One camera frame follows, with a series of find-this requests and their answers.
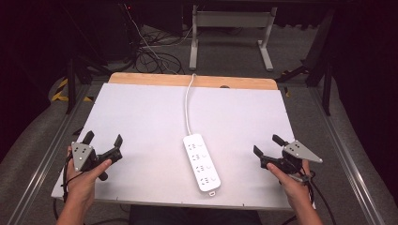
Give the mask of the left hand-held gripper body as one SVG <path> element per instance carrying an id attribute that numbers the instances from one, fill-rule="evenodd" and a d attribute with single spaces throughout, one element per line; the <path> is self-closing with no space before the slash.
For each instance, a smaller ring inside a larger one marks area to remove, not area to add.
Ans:
<path id="1" fill-rule="evenodd" d="M 73 142 L 71 147 L 76 172 L 89 172 L 107 159 L 115 163 L 123 157 L 120 148 L 117 149 L 115 147 L 101 155 L 96 154 L 92 145 L 83 144 L 82 142 Z"/>

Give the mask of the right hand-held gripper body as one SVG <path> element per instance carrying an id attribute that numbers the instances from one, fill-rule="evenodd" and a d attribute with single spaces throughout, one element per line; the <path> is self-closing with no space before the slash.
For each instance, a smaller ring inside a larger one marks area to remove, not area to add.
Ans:
<path id="1" fill-rule="evenodd" d="M 260 166 L 265 169 L 268 163 L 276 165 L 286 174 L 299 173 L 302 168 L 302 160 L 306 159 L 316 163 L 322 163 L 323 159 L 313 153 L 304 144 L 295 140 L 287 142 L 287 146 L 282 146 L 282 156 L 280 158 L 263 156 L 260 159 Z"/>

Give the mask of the white power strip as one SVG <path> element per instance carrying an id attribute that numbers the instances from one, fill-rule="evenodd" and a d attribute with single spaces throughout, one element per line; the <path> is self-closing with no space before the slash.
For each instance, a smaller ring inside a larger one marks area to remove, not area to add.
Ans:
<path id="1" fill-rule="evenodd" d="M 200 134 L 186 136 L 183 144 L 199 189 L 210 197 L 215 196 L 222 182 L 203 137 Z"/>

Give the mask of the person's left hand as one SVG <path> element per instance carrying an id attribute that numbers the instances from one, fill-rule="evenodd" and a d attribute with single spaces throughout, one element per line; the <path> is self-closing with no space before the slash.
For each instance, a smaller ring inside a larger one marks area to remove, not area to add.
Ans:
<path id="1" fill-rule="evenodd" d="M 67 168 L 68 197 L 66 205 L 71 205 L 73 208 L 81 206 L 84 209 L 88 209 L 94 201 L 96 180 L 111 165 L 112 161 L 106 159 L 89 172 L 76 172 L 74 161 L 71 159 Z"/>

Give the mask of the person's right hand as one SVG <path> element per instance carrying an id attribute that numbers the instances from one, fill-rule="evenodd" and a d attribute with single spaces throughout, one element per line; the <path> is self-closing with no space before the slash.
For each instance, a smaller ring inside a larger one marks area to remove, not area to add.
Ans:
<path id="1" fill-rule="evenodd" d="M 281 182 L 287 200 L 292 207 L 312 206 L 309 189 L 282 172 L 276 165 L 267 164 L 267 169 Z"/>

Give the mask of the white table mat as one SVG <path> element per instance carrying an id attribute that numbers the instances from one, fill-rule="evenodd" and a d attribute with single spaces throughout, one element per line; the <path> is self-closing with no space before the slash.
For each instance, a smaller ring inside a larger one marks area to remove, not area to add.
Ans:
<path id="1" fill-rule="evenodd" d="M 277 158 L 274 134 L 291 142 L 294 134 L 277 90 L 200 88 L 106 83 L 84 125 L 98 153 L 121 135 L 122 159 L 95 199 L 108 203 L 286 209 L 278 180 L 260 166 L 258 146 Z M 221 186 L 210 197 L 194 178 L 183 146 L 187 133 L 203 136 Z"/>

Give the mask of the yellow black hazard tape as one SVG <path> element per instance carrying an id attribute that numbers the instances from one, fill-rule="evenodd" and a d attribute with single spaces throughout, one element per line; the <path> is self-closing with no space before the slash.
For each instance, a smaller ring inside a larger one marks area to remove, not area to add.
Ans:
<path id="1" fill-rule="evenodd" d="M 67 84 L 68 84 L 68 78 L 64 78 L 62 80 L 62 82 L 58 85 L 58 87 L 52 97 L 52 101 L 57 101 L 57 100 L 69 101 L 69 97 L 62 95 L 63 90 L 67 86 Z M 92 102 L 92 101 L 94 101 L 94 99 L 95 99 L 94 97 L 89 97 L 89 96 L 84 97 L 84 101 L 86 101 L 86 102 Z"/>

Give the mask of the black metal stand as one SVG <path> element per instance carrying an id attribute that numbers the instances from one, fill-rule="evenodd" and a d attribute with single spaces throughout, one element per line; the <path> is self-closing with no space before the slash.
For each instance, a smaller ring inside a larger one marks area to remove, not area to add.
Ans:
<path id="1" fill-rule="evenodd" d="M 313 44 L 308 51 L 306 58 L 301 61 L 301 66 L 291 71 L 286 70 L 282 73 L 281 77 L 276 80 L 277 83 L 285 83 L 299 74 L 307 74 L 308 77 L 305 80 L 305 83 L 308 87 L 316 87 L 320 81 L 323 80 L 321 106 L 327 116 L 330 116 L 329 99 L 332 66 L 330 65 L 329 59 L 325 56 L 324 49 L 334 12 L 335 10 L 332 8 L 327 11 L 323 21 L 320 23 Z"/>
<path id="2" fill-rule="evenodd" d="M 88 56 L 77 55 L 69 60 L 66 76 L 68 79 L 69 98 L 67 114 L 70 114 L 77 104 L 76 80 L 79 80 L 81 84 L 91 84 L 93 81 L 93 70 L 103 76 L 110 77 L 113 74 L 110 69 L 94 62 Z"/>

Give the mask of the aluminium floor rail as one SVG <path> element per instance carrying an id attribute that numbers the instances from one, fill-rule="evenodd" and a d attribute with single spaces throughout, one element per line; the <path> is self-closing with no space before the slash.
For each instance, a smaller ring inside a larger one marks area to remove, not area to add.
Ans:
<path id="1" fill-rule="evenodd" d="M 67 131 L 89 89 L 88 84 L 77 89 L 71 112 L 67 112 L 67 102 L 53 102 L 27 127 L 0 163 L 0 225 L 22 225 L 55 158 L 65 150 Z"/>
<path id="2" fill-rule="evenodd" d="M 331 137 L 334 149 L 339 161 L 342 164 L 345 175 L 348 179 L 350 186 L 360 204 L 361 210 L 370 225 L 386 225 L 383 217 L 381 216 L 378 208 L 375 205 L 373 198 L 366 187 L 360 171 L 351 157 L 347 147 L 343 144 L 332 119 L 327 116 L 322 105 L 322 99 L 315 88 L 310 87 L 309 93 L 320 111 L 321 118 L 326 125 L 326 129 Z"/>

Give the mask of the white metal desk frame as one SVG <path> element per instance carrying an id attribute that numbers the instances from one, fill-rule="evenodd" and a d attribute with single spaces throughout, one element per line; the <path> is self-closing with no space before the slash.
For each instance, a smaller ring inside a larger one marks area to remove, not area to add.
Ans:
<path id="1" fill-rule="evenodd" d="M 198 27 L 242 27 L 265 29 L 262 39 L 257 41 L 259 51 L 267 71 L 274 69 L 268 54 L 268 40 L 274 20 L 277 15 L 277 8 L 272 7 L 265 12 L 239 12 L 239 11 L 204 11 L 197 5 L 192 7 L 192 27 L 191 27 L 191 54 L 189 69 L 196 70 L 198 56 Z"/>

